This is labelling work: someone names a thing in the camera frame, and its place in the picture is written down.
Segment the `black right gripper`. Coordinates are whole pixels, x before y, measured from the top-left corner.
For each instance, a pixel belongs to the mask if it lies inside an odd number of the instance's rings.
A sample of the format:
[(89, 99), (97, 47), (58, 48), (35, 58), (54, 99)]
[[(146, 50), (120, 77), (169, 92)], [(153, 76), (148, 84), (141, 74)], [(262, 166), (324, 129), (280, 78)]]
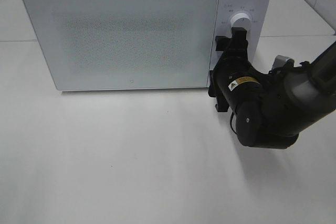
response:
[(210, 71), (208, 94), (216, 99), (217, 112), (261, 112), (265, 95), (265, 75), (257, 71), (247, 57), (247, 30), (232, 27), (232, 40), (216, 36), (215, 51), (221, 56)]

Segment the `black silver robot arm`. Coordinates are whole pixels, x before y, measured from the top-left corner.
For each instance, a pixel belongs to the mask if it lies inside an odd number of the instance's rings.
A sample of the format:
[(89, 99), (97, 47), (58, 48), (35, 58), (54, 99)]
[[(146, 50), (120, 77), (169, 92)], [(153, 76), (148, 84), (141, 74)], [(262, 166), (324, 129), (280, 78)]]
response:
[(208, 95), (218, 112), (231, 111), (230, 126), (243, 146), (285, 149), (301, 131), (335, 110), (335, 45), (313, 62), (295, 66), (277, 56), (268, 73), (248, 60), (247, 30), (215, 38), (220, 58), (209, 72)]

